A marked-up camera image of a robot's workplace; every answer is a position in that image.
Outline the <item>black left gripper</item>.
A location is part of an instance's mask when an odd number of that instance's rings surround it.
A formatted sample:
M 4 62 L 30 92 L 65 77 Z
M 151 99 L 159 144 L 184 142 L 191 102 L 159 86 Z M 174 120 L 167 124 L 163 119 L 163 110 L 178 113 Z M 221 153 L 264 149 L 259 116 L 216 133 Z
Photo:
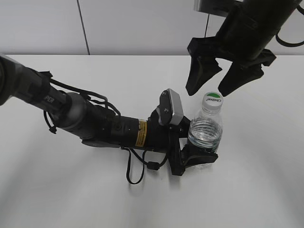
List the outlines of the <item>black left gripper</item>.
M 156 108 L 147 121 L 145 148 L 164 153 L 165 157 L 160 163 L 147 162 L 149 170 L 157 171 L 168 161 L 172 175 L 181 176 L 187 168 L 214 163 L 219 157 L 215 152 L 191 143 L 180 147 L 180 138 L 187 137 L 190 126 L 187 117 L 184 116 L 178 125 L 161 125 L 159 120 L 160 111 Z

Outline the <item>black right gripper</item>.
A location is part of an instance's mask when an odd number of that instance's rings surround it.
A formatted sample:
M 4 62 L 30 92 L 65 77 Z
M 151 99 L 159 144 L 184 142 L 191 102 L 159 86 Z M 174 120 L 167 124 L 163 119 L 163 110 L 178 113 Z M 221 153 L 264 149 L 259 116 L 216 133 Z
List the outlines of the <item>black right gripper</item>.
M 186 83 L 189 96 L 222 71 L 216 58 L 233 62 L 218 90 L 225 97 L 241 86 L 260 79 L 262 65 L 273 63 L 275 54 L 267 44 L 280 29 L 280 11 L 275 4 L 240 4 L 224 17 L 213 37 L 192 38 L 187 49 L 191 56 Z

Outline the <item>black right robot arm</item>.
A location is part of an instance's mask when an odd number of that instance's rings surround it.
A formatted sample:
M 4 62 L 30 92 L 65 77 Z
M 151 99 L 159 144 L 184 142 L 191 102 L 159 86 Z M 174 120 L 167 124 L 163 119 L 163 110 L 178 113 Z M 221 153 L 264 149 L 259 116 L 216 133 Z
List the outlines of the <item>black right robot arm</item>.
M 298 47 L 287 43 L 278 33 L 298 10 L 303 13 L 299 0 L 197 0 L 194 10 L 224 17 L 219 31 L 213 37 L 192 38 L 187 50 L 191 56 L 190 73 L 186 83 L 189 95 L 194 95 L 222 69 L 217 59 L 231 61 L 231 66 L 218 86 L 223 96 L 241 86 L 260 79 L 262 66 L 270 66 L 275 54 L 266 49 L 272 38 L 285 47 Z

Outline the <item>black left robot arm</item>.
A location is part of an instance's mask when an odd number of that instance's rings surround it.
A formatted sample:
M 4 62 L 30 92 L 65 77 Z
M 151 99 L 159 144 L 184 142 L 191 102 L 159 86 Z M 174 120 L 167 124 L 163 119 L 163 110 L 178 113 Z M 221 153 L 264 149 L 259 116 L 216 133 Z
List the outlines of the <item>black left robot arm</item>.
M 48 71 L 36 71 L 0 56 L 0 102 L 16 97 L 43 111 L 52 133 L 57 129 L 78 136 L 91 147 L 120 148 L 135 156 L 144 169 L 157 171 L 169 163 L 173 175 L 188 167 L 214 163 L 218 155 L 187 138 L 190 120 L 181 99 L 171 89 L 160 95 L 159 105 L 147 120 L 122 116 L 108 99 L 92 91 L 63 84 Z

